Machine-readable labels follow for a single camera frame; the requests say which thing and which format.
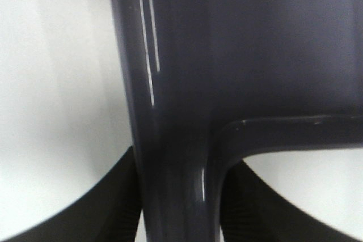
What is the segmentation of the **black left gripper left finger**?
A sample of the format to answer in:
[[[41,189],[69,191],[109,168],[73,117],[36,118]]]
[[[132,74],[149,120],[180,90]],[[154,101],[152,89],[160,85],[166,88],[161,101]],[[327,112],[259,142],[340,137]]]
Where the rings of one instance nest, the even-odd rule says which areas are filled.
[[[85,195],[10,241],[135,241],[142,210],[130,147]]]

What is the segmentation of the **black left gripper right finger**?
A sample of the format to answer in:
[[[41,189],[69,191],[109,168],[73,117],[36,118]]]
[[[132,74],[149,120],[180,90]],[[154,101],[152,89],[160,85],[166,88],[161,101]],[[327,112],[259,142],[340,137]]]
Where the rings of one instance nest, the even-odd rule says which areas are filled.
[[[225,241],[354,241],[306,214],[240,162],[223,182],[220,224]]]

